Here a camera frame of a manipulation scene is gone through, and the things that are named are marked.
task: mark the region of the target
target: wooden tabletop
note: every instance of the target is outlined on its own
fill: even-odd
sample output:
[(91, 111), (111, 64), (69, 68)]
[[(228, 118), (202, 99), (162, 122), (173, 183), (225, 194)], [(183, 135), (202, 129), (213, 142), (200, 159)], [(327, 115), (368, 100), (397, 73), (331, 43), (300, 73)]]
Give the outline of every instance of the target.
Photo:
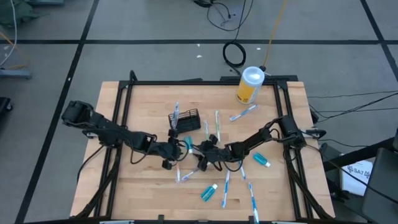
[[(307, 96), (302, 82), (289, 82), (289, 94), (297, 126), (300, 129), (312, 127)], [(99, 94), (96, 111), (111, 119), (114, 109), (118, 82), (104, 82)], [(158, 141), (167, 141), (169, 122), (167, 115), (174, 110), (176, 101), (180, 111), (197, 108), (202, 121), (209, 123), (210, 133), (215, 133), (215, 110), (220, 111), (221, 144), (243, 141), (256, 133), (267, 122), (277, 117), (274, 91), (271, 86), (263, 86), (257, 96), (257, 109), (234, 122), (229, 117), (245, 110), (248, 105), (238, 103), (235, 98), (237, 86), (133, 86), (127, 126), (131, 131), (145, 131), (156, 134)], [(284, 107), (283, 92), (280, 91)], [(123, 109), (119, 114), (120, 122)], [(191, 135), (194, 144), (205, 139), (205, 129), (181, 134), (183, 139)], [(318, 147), (316, 140), (307, 143)], [(88, 140), (85, 158), (99, 148), (97, 139)], [(261, 152), (271, 166), (262, 167), (252, 155)], [(319, 152), (310, 147), (302, 149), (303, 165), (308, 188), (327, 213), (334, 216), (333, 206), (326, 184), (322, 160)], [(156, 220), (165, 215), (166, 220), (248, 220), (252, 215), (251, 196), (248, 184), (241, 179), (240, 172), (232, 172), (226, 208), (221, 207), (226, 169), (222, 172), (209, 166), (206, 172), (197, 172), (184, 183), (175, 183), (176, 169), (162, 168), (162, 158), (147, 156), (142, 162), (132, 165), (129, 162), (131, 149), (124, 146), (114, 198), (113, 219)], [(99, 186), (105, 150), (98, 154), (82, 170), (77, 185), (71, 215), (76, 215), (92, 198)], [(142, 154), (134, 153), (133, 160)], [(197, 159), (188, 155), (180, 163), (181, 175), (196, 168)], [(253, 149), (243, 164), (248, 181), (252, 183), (260, 220), (294, 220), (292, 196), (286, 164), (282, 157), (282, 145), (267, 142)], [(213, 198), (204, 202), (200, 194), (210, 185), (218, 184)], [(301, 214), (305, 208), (301, 191), (298, 189)], [(104, 214), (108, 193), (105, 193), (102, 213)]]

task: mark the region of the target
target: white lid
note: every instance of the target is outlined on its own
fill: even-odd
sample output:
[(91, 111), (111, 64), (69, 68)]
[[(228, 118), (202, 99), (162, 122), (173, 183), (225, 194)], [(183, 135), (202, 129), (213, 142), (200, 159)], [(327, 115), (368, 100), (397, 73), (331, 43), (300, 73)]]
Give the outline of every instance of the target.
[(264, 72), (255, 66), (245, 68), (242, 77), (249, 85), (260, 85), (265, 79)]

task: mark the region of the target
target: yellow container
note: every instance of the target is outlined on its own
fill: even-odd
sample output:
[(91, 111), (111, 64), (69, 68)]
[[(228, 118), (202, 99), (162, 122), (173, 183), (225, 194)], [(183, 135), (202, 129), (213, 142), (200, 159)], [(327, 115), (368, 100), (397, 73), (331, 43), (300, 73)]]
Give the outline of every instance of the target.
[(254, 66), (246, 68), (236, 92), (236, 99), (243, 104), (253, 103), (264, 79), (264, 72), (260, 68)]

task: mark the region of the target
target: gray floor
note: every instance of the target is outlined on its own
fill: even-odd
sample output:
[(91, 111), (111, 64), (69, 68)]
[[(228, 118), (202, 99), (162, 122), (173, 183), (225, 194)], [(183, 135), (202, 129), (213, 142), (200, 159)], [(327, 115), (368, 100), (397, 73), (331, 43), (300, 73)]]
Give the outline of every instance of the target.
[[(239, 20), (241, 0), (224, 0), (231, 10), (234, 27)], [(385, 39), (398, 39), (397, 2), (367, 0)], [(64, 7), (40, 7), (49, 15), (19, 28), (20, 39), (80, 39), (93, 0), (66, 0)], [(282, 1), (254, 0), (253, 10), (242, 26), (239, 39), (268, 39)], [(216, 12), (210, 17), (220, 20)], [(4, 30), (13, 37), (12, 30)], [(88, 39), (164, 40), (232, 39), (234, 32), (213, 27), (206, 9), (188, 0), (100, 0)], [(377, 40), (359, 0), (289, 1), (275, 36), (297, 40)], [(7, 50), (0, 45), (0, 58)], [(12, 98), (14, 110), (0, 129), (0, 222), (12, 223), (42, 148), (58, 97), (65, 82), (76, 45), (21, 44), (32, 61), (31, 80), (0, 80), (0, 95)], [(267, 45), (244, 45), (245, 66), (260, 65)], [(398, 45), (389, 45), (398, 57)], [(85, 45), (78, 62), (69, 100), (96, 104), (101, 82), (127, 79), (133, 69), (140, 80), (217, 80), (234, 75), (222, 58), (223, 44), (144, 44)], [(238, 61), (240, 53), (231, 47), (227, 54)], [(21, 63), (14, 54), (7, 66)], [(298, 75), (308, 96), (328, 96), (370, 91), (398, 90), (395, 78), (380, 45), (273, 45), (268, 61), (273, 75)], [(320, 111), (347, 110), (384, 95), (339, 99), (310, 99)], [(389, 98), (369, 108), (394, 107)], [(347, 144), (372, 144), (389, 138), (398, 124), (398, 114), (390, 111), (351, 113), (318, 126), (327, 138)], [(82, 163), (86, 138), (58, 124), (42, 175), (26, 217), (27, 222), (67, 218), (76, 188), (76, 173)], [(333, 147), (350, 152), (354, 149)], [(349, 217), (346, 212), (336, 214)]]

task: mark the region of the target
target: white cable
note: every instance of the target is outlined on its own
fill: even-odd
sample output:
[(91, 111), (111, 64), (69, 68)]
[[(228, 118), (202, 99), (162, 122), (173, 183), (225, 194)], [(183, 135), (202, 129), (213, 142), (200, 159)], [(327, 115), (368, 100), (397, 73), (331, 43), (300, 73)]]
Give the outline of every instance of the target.
[(14, 39), (14, 45), (12, 46), (12, 49), (8, 53), (7, 57), (0, 63), (0, 66), (3, 65), (4, 63), (6, 63), (7, 59), (12, 55), (12, 53), (14, 51), (14, 48), (17, 45), (17, 19), (16, 19), (16, 16), (15, 16), (14, 3), (13, 3), (12, 0), (10, 0), (10, 2), (11, 2), (11, 6), (12, 6), (12, 15), (14, 16), (15, 39)]

